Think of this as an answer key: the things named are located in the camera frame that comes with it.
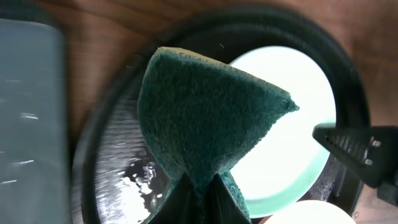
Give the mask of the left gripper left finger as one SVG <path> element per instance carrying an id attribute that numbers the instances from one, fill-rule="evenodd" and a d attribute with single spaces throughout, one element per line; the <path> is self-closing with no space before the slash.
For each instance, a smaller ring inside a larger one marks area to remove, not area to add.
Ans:
<path id="1" fill-rule="evenodd" d="M 197 220 L 197 196 L 186 174 L 182 175 L 162 208 L 148 224 L 191 224 Z"/>

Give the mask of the green scrubbing sponge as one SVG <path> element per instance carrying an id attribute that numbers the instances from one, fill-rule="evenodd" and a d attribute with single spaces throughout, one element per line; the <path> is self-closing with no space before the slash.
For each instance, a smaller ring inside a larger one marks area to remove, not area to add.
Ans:
<path id="1" fill-rule="evenodd" d="M 231 169 L 281 117 L 298 110 L 289 92 L 223 62 L 175 47 L 150 58 L 137 101 L 148 149 L 173 180 L 186 174 L 207 223 L 206 189 L 219 174 L 243 215 L 248 207 Z"/>

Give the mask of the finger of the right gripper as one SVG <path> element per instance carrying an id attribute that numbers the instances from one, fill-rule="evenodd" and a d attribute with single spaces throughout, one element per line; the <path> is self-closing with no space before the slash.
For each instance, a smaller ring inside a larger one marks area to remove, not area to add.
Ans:
<path id="1" fill-rule="evenodd" d="M 397 127 L 316 125 L 313 138 L 366 185 L 397 186 Z"/>

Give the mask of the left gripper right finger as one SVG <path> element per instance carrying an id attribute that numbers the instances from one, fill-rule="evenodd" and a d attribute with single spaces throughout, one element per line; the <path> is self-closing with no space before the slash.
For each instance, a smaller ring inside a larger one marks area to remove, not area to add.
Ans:
<path id="1" fill-rule="evenodd" d="M 250 224 L 237 206 L 221 176 L 216 174 L 206 189 L 206 214 L 209 224 Z"/>

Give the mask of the mint green plate back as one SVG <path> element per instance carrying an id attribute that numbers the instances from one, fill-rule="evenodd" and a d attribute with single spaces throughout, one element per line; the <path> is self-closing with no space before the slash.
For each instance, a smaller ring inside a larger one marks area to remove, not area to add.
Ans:
<path id="1" fill-rule="evenodd" d="M 231 169 L 249 216 L 262 218 L 298 201 L 320 176 L 330 153 L 312 133 L 320 123 L 335 125 L 335 99 L 320 66 L 292 48 L 258 48 L 231 66 L 286 90 L 299 107 L 281 117 Z"/>

